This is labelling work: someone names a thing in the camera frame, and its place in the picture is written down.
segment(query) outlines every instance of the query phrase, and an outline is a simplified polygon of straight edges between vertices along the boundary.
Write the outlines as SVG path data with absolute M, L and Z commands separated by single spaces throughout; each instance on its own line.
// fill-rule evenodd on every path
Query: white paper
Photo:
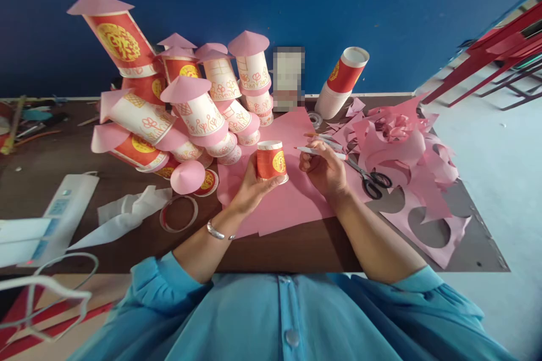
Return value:
M 121 238 L 163 208 L 171 197 L 171 188 L 156 190 L 153 185 L 147 186 L 139 195 L 126 195 L 98 208 L 99 227 L 68 247 L 68 250 L 106 244 Z

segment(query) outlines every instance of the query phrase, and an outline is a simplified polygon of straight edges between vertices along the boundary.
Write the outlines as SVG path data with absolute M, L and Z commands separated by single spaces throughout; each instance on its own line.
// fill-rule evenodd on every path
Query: black scissors handle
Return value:
M 382 192 L 370 179 L 363 178 L 363 190 L 365 193 L 367 193 L 367 196 L 374 200 L 380 200 L 382 198 Z
M 371 178 L 373 179 L 374 183 L 377 185 L 383 187 L 383 188 L 391 188 L 394 184 L 391 182 L 391 179 L 388 178 L 388 176 L 384 175 L 380 172 L 371 172 L 370 173 Z

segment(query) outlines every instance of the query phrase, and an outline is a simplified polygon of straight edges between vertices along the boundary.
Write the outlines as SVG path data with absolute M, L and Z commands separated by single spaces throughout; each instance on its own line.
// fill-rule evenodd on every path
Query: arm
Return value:
M 369 279 L 392 284 L 424 268 L 427 263 L 398 234 L 350 191 L 344 163 L 321 141 L 307 145 L 321 156 L 302 153 L 299 169 L 335 211 Z
M 173 256 L 186 273 L 200 283 L 211 279 L 230 246 L 228 237 L 237 232 L 241 222 L 283 178 L 259 179 L 256 175 L 256 153 L 253 153 L 237 195 L 227 208 L 211 220 L 212 226 L 226 237 L 223 240 L 214 238 L 204 226 L 173 250 Z

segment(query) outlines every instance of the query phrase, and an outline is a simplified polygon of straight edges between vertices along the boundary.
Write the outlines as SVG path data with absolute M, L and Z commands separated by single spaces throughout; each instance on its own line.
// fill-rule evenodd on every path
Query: shirt button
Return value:
M 297 330 L 290 329 L 286 331 L 286 342 L 290 344 L 291 347 L 297 348 L 299 346 L 299 333 Z

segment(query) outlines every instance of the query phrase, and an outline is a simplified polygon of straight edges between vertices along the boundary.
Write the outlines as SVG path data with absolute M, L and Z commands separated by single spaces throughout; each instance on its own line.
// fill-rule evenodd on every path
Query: floor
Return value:
M 459 64 L 464 57 L 452 62 Z M 486 67 L 424 107 L 439 113 L 435 130 L 451 146 L 460 176 L 510 266 L 510 273 L 442 274 L 444 280 L 473 300 L 486 314 L 486 331 L 520 360 L 542 355 L 542 156 L 538 113 L 542 98 L 502 112 L 520 99 L 507 89 L 480 98 L 476 94 L 453 108 L 449 103 L 495 70 Z M 451 67 L 417 89 L 437 88 Z M 528 90 L 532 80 L 517 82 Z M 478 91 L 494 87 L 491 83 Z

